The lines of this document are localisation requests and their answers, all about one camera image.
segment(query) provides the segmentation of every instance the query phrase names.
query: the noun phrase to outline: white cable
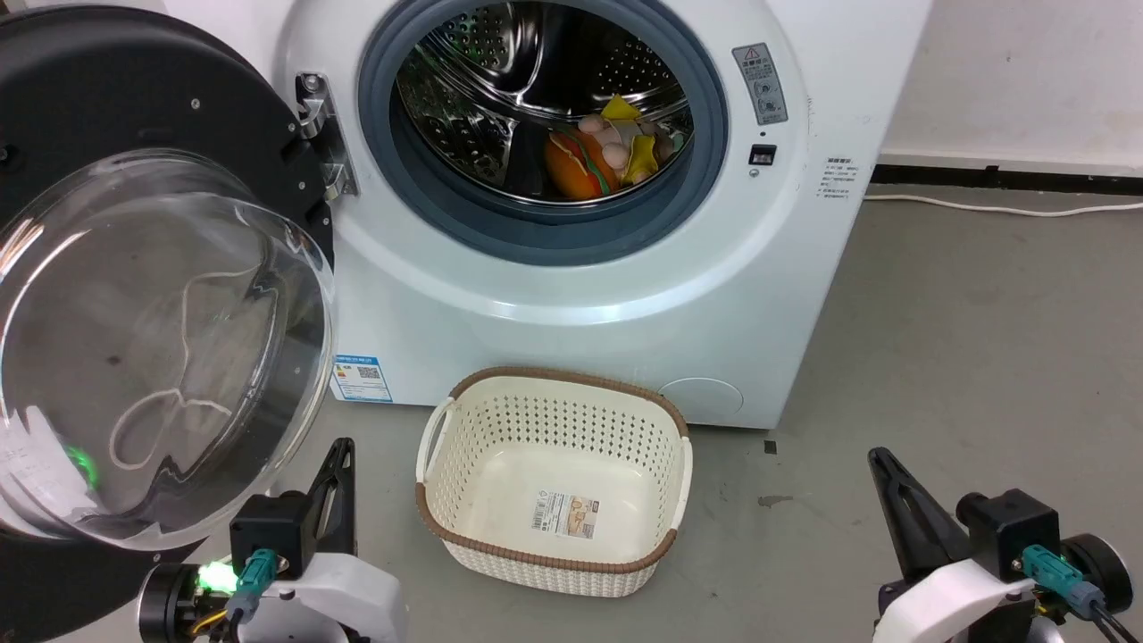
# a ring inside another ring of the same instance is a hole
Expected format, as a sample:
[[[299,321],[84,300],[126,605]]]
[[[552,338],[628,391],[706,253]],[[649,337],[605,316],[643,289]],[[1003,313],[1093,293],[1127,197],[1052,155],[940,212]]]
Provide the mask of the white cable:
[[[191,345],[190,345],[190,340],[186,338],[186,306],[187,306],[186,300],[187,300],[187,298],[190,297],[190,294],[191,294],[191,284],[194,283],[195,281],[200,280],[200,279],[214,279],[214,278],[218,278],[218,276],[241,276],[243,274],[248,274],[248,273],[253,272],[256,267],[257,266],[250,267],[250,268],[243,270],[241,272],[205,272],[202,274],[195,274],[194,276],[191,276],[186,281],[186,284],[183,286],[182,319],[179,320],[179,328],[178,328],[178,335],[179,335],[179,337],[181,337],[181,339],[183,341],[183,370],[179,373],[178,381],[175,384],[174,388],[169,388],[169,389],[165,389],[165,391],[158,391],[158,392],[147,394],[146,396],[144,396],[143,399],[141,399],[138,402],[136,402],[135,404],[133,404],[129,408],[127,408],[127,411],[123,411],[122,415],[119,416],[119,419],[115,420],[115,426],[111,429],[111,437],[107,439],[107,456],[111,457],[111,463],[115,467],[119,467],[120,469],[122,469],[125,472],[135,472],[135,471],[142,469],[143,467],[145,467],[147,465],[147,463],[151,461],[151,458],[154,457],[155,450],[159,449],[159,442],[162,439],[162,435],[165,433],[167,433],[167,428],[170,426],[170,421],[173,419],[171,416],[168,416],[163,420],[162,427],[159,428],[158,434],[154,436],[154,444],[151,445],[151,451],[147,452],[146,458],[144,458],[143,460],[141,460],[138,463],[125,463],[125,461],[122,461],[119,458],[119,455],[115,453],[115,451],[117,451],[117,443],[119,442],[119,432],[121,432],[123,429],[123,426],[126,426],[127,419],[138,408],[143,407],[144,404],[146,404],[147,402],[150,402],[152,400],[158,400],[160,397],[166,397],[168,395],[174,395],[176,397],[176,400],[178,401],[178,408],[179,409],[189,409],[191,407],[206,407],[206,408],[209,408],[209,409],[214,409],[215,411],[218,411],[221,413],[225,413],[227,418],[233,415],[230,409],[226,409],[225,407],[223,407],[223,405],[221,405],[221,404],[218,404],[216,402],[210,402],[209,400],[184,400],[183,399],[183,392],[181,391],[181,387],[183,386],[183,380],[186,378],[186,369],[191,364]]]
[[[1047,218],[1056,216],[1071,216],[1073,214],[1087,214],[1090,211],[1124,211],[1130,209],[1143,209],[1143,202],[1136,202],[1136,203],[1078,207],[1074,209],[1062,209],[1056,211],[1040,211],[1034,209],[1020,209],[1015,207],[974,206],[968,203],[954,203],[951,201],[942,201],[941,199],[918,196],[916,194],[870,194],[865,196],[865,200],[866,201],[916,201],[919,203],[951,207],[954,209],[967,209],[969,211],[999,211],[1004,214],[1018,214],[1022,216],[1041,216]]]

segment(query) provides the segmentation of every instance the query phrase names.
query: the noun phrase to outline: yellow wire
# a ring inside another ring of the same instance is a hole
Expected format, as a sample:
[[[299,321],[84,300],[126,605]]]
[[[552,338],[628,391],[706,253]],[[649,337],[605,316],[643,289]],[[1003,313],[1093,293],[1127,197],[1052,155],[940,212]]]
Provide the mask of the yellow wire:
[[[193,626],[191,626],[191,636],[198,636],[199,632],[202,628],[209,625],[214,625],[224,618],[226,618],[226,610],[218,610],[217,612],[200,618],[199,620],[194,621]]]

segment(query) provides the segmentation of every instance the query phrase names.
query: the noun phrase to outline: woven basket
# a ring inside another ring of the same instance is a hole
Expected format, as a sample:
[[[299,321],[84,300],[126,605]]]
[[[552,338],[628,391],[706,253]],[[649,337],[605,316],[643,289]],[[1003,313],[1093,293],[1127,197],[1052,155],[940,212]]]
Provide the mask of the woven basket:
[[[674,542],[690,468],[687,426],[657,394],[543,369],[489,369],[429,418],[417,508],[470,570],[626,596]]]

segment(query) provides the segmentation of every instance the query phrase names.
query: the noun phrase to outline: black baseboard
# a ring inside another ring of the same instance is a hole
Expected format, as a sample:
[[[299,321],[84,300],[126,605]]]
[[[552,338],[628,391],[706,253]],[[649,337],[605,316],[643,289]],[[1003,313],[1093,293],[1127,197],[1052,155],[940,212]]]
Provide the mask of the black baseboard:
[[[1002,171],[990,164],[984,169],[878,164],[871,183],[909,185],[956,185],[1039,192],[1081,192],[1085,194],[1143,195],[1143,177]]]

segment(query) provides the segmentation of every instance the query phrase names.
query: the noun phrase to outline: teal connector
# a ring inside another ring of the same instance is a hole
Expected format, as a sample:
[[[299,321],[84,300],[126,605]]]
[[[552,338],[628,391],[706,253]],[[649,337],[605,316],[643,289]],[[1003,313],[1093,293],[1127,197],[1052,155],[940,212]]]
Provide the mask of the teal connector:
[[[226,601],[226,618],[230,619],[231,624],[238,625],[234,622],[238,610],[242,610],[240,622],[250,620],[255,610],[258,609],[262,594],[270,588],[270,584],[277,577],[278,554],[274,554],[272,549],[258,549],[247,558],[242,576],[238,577],[234,595]]]
[[[1022,555],[1024,576],[1036,585],[1058,594],[1080,618],[1092,618],[1092,604],[1103,606],[1103,592],[1084,580],[1084,574],[1063,556],[1056,556],[1039,545],[1024,549]]]

